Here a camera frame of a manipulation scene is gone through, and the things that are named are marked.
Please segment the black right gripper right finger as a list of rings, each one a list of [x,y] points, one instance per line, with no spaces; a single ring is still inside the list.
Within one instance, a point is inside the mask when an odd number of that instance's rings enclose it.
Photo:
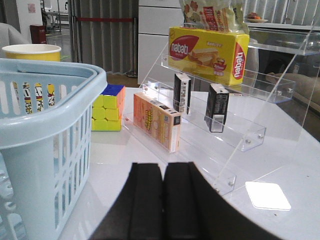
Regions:
[[[169,163],[164,177],[167,240],[276,240],[227,203],[193,162]]]

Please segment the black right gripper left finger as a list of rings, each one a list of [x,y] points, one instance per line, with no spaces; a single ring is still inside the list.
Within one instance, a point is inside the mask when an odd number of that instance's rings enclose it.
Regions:
[[[91,240],[161,240],[162,174],[156,163],[133,163],[117,199]]]

